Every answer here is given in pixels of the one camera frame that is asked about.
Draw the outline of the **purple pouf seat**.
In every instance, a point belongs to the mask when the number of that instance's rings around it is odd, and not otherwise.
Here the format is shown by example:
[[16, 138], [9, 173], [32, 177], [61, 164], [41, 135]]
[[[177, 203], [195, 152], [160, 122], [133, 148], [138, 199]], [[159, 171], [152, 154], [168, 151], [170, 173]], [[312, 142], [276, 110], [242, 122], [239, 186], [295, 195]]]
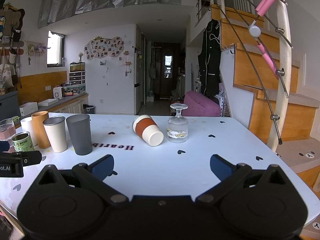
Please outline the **purple pouf seat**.
[[186, 92], [183, 103], [188, 106], [187, 109], [182, 111], [183, 116], [220, 116], [220, 106], [201, 93], [195, 91]]

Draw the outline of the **green labelled tin can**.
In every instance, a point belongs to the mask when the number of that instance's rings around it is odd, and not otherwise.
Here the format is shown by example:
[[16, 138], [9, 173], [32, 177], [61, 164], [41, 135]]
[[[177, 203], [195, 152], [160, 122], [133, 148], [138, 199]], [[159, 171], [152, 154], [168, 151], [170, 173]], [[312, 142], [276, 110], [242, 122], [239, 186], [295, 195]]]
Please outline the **green labelled tin can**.
[[34, 150], [33, 142], [29, 132], [21, 132], [12, 137], [16, 152], [29, 152]]

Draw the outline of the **small white cup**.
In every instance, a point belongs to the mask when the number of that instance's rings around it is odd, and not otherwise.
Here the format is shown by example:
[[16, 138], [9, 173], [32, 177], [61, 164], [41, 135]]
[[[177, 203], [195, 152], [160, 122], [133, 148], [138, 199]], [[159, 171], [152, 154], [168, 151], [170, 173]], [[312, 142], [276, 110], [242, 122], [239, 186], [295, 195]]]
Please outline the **small white cup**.
[[36, 136], [33, 129], [32, 117], [30, 116], [22, 119], [20, 124], [21, 124], [22, 131], [29, 132], [33, 145], [37, 146], [37, 140], [36, 140]]

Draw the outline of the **black hanging coat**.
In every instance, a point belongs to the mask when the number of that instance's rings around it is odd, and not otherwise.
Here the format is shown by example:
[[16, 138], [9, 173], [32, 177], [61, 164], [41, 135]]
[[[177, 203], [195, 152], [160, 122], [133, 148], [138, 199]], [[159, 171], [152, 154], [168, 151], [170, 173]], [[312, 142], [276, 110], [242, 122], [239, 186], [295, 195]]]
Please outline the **black hanging coat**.
[[203, 32], [201, 53], [198, 55], [201, 93], [208, 98], [219, 93], [220, 61], [220, 22], [211, 19]]

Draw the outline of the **clear upturned stemmed glass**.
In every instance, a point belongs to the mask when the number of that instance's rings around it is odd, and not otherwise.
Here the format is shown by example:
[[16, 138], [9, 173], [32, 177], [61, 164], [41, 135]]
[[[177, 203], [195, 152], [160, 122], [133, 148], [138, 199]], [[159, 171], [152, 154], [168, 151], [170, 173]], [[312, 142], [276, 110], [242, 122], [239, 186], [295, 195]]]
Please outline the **clear upturned stemmed glass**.
[[183, 103], [173, 103], [170, 105], [175, 110], [176, 115], [168, 119], [167, 137], [170, 142], [183, 143], [188, 139], [188, 119], [182, 116], [182, 111], [188, 106]]

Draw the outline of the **pink foam tube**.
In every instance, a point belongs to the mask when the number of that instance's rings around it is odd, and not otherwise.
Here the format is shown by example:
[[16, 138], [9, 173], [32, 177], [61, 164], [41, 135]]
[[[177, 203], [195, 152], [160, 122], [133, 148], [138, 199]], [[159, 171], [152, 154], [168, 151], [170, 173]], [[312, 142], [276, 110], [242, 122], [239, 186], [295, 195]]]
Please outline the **pink foam tube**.
[[274, 3], [275, 0], [261, 0], [256, 7], [256, 12], [260, 17], [263, 17], [265, 12], [268, 11], [269, 7]]
[[279, 76], [276, 74], [277, 69], [273, 64], [272, 59], [270, 58], [270, 56], [266, 52], [265, 47], [262, 44], [258, 44], [257, 48], [261, 52], [262, 58], [265, 60], [266, 64], [269, 66], [269, 68], [270, 68], [271, 72], [274, 74], [275, 78], [279, 79]]

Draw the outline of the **small drawer organiser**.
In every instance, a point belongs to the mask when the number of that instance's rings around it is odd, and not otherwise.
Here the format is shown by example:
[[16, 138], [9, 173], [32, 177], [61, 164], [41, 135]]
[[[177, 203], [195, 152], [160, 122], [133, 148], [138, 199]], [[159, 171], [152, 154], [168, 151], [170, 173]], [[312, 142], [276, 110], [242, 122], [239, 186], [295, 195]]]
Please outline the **small drawer organiser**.
[[84, 62], [72, 62], [69, 65], [68, 83], [71, 86], [84, 85], [86, 83], [86, 71]]

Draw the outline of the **dark grey plastic cup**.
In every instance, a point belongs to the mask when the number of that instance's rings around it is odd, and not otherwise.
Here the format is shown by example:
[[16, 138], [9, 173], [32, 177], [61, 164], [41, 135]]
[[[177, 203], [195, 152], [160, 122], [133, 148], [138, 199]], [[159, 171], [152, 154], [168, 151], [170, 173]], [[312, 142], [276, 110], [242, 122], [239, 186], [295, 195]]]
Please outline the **dark grey plastic cup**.
[[69, 136], [77, 155], [88, 155], [92, 152], [90, 116], [75, 114], [66, 119]]

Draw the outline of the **white box on counter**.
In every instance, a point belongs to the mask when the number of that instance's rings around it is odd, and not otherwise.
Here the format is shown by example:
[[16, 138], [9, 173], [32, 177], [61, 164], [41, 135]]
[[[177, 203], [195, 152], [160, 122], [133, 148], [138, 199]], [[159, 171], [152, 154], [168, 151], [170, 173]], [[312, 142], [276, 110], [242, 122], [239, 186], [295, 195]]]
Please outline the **white box on counter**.
[[38, 103], [37, 102], [28, 102], [19, 106], [21, 116], [27, 116], [38, 111]]

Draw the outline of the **cream cup with brown sleeve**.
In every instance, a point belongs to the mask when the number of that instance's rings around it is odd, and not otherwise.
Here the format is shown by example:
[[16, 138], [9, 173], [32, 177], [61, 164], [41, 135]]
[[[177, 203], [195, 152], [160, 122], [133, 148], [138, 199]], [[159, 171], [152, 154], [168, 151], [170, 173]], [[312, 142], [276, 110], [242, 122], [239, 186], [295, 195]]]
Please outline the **cream cup with brown sleeve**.
[[163, 142], [164, 134], [149, 115], [137, 116], [132, 123], [132, 129], [149, 146], [156, 147]]

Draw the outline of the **tan bamboo cup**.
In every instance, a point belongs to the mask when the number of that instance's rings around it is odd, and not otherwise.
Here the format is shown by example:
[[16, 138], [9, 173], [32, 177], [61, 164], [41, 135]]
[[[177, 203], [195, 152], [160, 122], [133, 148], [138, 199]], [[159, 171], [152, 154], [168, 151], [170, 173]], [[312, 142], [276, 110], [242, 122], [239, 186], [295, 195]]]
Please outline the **tan bamboo cup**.
[[31, 115], [33, 130], [39, 148], [45, 149], [50, 147], [50, 142], [44, 129], [43, 122], [49, 118], [48, 111], [39, 111]]

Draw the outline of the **pink foam tube lower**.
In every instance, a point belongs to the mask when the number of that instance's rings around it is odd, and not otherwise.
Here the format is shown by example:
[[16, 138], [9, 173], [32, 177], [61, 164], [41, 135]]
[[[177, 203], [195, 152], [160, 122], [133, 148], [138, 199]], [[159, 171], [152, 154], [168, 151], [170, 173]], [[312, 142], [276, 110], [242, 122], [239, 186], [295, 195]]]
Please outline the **pink foam tube lower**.
[[272, 59], [270, 58], [270, 56], [266, 52], [265, 47], [262, 44], [258, 44], [257, 48], [261, 52], [262, 58], [265, 60], [266, 64], [269, 66], [269, 68], [270, 68], [271, 72], [274, 74], [275, 78], [279, 79], [279, 76], [276, 74], [277, 69], [273, 64]]

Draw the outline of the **dark waste bin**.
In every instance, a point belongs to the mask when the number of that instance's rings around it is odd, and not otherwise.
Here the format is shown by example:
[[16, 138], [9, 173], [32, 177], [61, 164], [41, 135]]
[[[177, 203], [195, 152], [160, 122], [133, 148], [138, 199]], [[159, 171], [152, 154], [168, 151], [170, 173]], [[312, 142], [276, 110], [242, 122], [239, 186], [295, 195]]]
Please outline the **dark waste bin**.
[[95, 106], [83, 104], [83, 113], [85, 114], [95, 114]]

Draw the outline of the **cloud shaped photo board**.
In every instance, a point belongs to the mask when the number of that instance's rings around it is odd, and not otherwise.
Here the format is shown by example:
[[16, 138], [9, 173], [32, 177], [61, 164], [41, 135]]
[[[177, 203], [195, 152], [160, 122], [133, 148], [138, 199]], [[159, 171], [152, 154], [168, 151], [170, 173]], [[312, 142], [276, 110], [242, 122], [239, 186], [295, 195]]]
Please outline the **cloud shaped photo board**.
[[87, 60], [93, 58], [118, 57], [124, 50], [124, 41], [121, 37], [103, 38], [97, 36], [84, 46], [84, 54]]

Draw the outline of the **clear glass with pink drink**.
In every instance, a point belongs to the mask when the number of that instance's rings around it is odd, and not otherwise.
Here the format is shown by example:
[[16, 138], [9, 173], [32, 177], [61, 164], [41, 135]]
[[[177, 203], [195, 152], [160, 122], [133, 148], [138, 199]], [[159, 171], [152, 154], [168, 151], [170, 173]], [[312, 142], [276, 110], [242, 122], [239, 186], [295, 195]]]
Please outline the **clear glass with pink drink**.
[[12, 118], [0, 121], [0, 141], [8, 141], [16, 134], [16, 128]]

